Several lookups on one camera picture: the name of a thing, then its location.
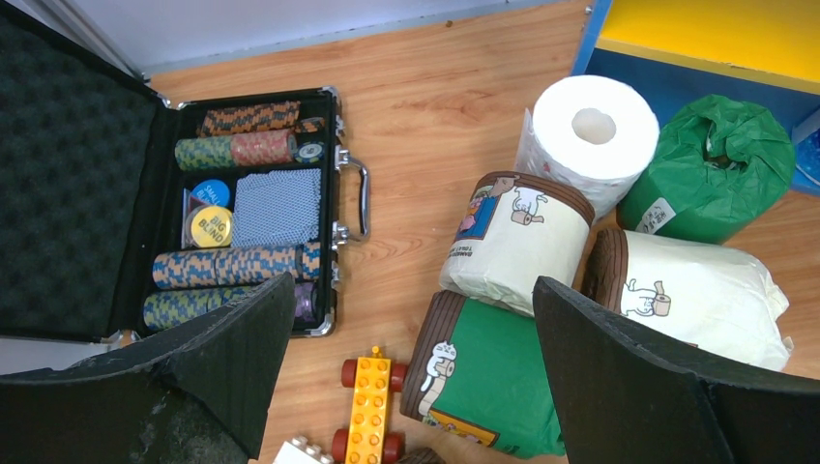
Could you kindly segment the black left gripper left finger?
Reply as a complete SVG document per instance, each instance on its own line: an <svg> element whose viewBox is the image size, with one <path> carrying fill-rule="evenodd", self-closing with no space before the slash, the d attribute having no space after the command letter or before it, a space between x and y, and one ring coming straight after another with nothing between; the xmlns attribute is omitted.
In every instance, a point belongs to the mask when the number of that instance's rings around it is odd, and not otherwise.
<svg viewBox="0 0 820 464"><path fill-rule="evenodd" d="M5 463L245 463L259 455L295 283L68 368L1 379Z"/></svg>

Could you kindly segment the blue Tempo tissue pack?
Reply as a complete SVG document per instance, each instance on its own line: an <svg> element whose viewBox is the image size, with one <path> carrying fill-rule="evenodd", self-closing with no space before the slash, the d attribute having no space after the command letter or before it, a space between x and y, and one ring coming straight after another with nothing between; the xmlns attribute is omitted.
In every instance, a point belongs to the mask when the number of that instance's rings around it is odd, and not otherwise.
<svg viewBox="0 0 820 464"><path fill-rule="evenodd" d="M819 109L806 116L791 133L796 153L796 168L819 187Z"/></svg>

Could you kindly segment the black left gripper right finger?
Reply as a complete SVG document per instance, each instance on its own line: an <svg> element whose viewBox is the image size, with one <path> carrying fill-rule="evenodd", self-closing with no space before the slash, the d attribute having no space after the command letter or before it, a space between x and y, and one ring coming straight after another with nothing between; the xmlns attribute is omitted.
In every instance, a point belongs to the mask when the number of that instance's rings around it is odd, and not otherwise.
<svg viewBox="0 0 820 464"><path fill-rule="evenodd" d="M652 330L551 277L534 286L572 463L815 463L819 384Z"/></svg>

